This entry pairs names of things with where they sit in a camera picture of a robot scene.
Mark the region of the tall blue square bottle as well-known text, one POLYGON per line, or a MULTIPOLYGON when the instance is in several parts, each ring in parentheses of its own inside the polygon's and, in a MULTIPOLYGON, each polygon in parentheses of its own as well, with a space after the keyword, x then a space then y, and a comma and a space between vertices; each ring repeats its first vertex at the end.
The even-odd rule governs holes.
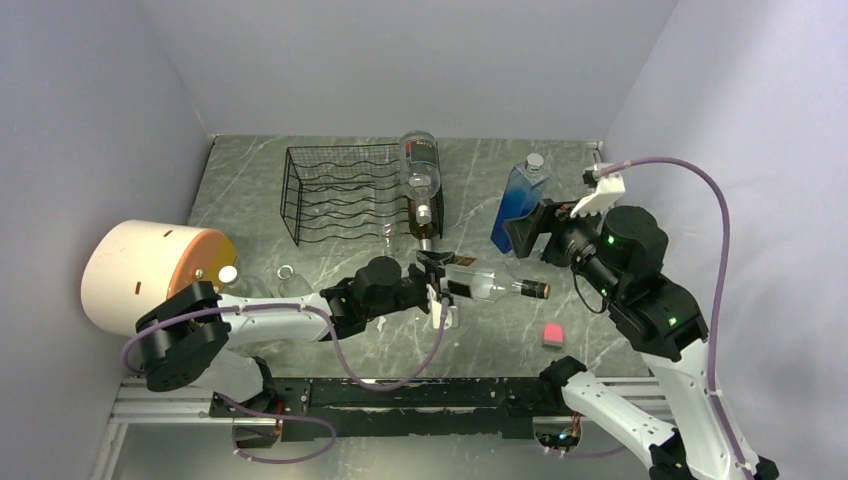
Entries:
POLYGON ((490 235, 491 241, 501 253, 506 254, 513 250, 505 222, 524 217, 535 209, 549 177, 545 159, 538 153, 528 154, 523 162, 512 167, 490 235))

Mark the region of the clear bottle black cap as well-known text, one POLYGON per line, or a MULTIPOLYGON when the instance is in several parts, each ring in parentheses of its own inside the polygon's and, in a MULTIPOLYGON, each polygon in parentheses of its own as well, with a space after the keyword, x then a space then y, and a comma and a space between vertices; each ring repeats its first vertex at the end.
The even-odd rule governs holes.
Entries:
POLYGON ((477 301, 497 302, 508 296, 546 300, 548 283, 513 275, 504 263, 456 256, 440 281, 448 281, 454 295, 477 301))

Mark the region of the clear round labelled bottle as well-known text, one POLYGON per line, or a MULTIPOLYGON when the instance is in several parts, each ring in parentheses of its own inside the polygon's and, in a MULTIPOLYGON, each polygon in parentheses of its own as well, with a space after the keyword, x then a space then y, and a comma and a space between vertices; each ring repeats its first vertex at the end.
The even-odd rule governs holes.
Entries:
POLYGON ((441 188, 438 143, 429 132, 415 130, 399 140, 401 186, 408 198, 428 201, 441 188))

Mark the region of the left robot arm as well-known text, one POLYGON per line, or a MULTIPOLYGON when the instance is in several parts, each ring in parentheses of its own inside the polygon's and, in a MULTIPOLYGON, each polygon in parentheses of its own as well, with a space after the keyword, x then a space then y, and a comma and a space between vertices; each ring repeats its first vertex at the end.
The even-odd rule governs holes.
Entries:
POLYGON ((232 348, 279 339, 338 342, 362 333, 369 321, 433 304, 451 302, 443 282, 453 252, 419 250, 406 272, 387 256, 336 285, 301 297, 248 298, 220 294, 209 281, 197 281, 163 301, 135 324, 136 334, 121 357, 141 355, 135 374, 153 392, 168 392, 210 380, 236 398, 249 414, 273 409, 277 388, 257 360, 232 348))

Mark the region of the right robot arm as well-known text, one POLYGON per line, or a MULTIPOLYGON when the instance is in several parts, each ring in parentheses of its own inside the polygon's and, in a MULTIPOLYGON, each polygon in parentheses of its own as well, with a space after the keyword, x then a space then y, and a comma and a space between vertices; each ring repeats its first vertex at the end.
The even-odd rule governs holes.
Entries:
POLYGON ((708 379, 709 330, 694 296, 662 272, 667 234, 647 210, 617 206, 579 217, 572 202, 543 200, 504 224, 516 256, 548 234, 541 258, 568 268, 603 299, 616 329, 640 354, 667 401, 663 421, 612 392, 573 357, 541 372, 542 406, 568 409, 614 437, 653 479, 775 479, 777 465, 755 453, 737 423, 716 407, 708 379))

